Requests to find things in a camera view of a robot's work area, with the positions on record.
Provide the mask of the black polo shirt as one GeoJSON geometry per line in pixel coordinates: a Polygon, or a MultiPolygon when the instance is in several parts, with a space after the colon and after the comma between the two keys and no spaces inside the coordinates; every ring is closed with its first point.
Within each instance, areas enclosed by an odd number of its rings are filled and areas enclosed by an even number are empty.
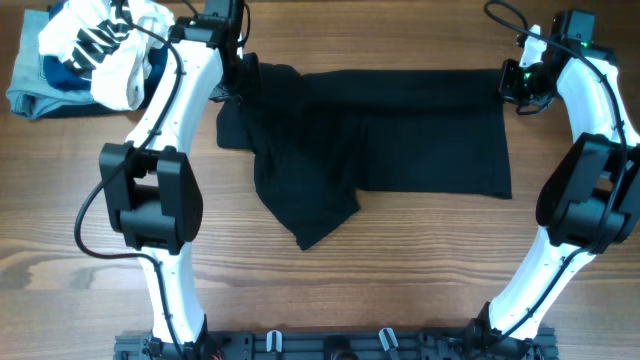
{"type": "Polygon", "coordinates": [[[359,210],[361,190],[512,195],[496,69],[260,75],[222,106],[217,143],[252,152],[260,200],[302,250],[359,210]]]}

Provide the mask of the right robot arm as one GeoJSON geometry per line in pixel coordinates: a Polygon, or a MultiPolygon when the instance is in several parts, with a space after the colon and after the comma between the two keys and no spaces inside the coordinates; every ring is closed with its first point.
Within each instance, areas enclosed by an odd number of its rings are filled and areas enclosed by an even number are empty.
{"type": "Polygon", "coordinates": [[[634,230],[639,134],[618,89],[616,55],[593,41],[594,13],[561,11],[548,35],[537,25],[496,21],[518,32],[523,50],[502,65],[501,98],[522,116],[561,99],[573,136],[539,194],[529,252],[455,343],[471,359],[523,359],[540,355],[534,339],[541,320],[576,273],[634,230]]]}

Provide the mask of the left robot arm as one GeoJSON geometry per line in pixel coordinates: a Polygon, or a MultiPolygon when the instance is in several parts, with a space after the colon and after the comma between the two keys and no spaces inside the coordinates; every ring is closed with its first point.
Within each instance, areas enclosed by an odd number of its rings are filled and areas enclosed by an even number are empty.
{"type": "Polygon", "coordinates": [[[144,271],[153,326],[140,338],[119,337],[117,359],[218,359],[195,289],[192,242],[203,198],[189,153],[205,107],[259,84],[256,55],[244,54],[250,10],[243,0],[209,1],[169,30],[169,57],[142,120],[122,144],[99,156],[114,231],[144,271]]]}

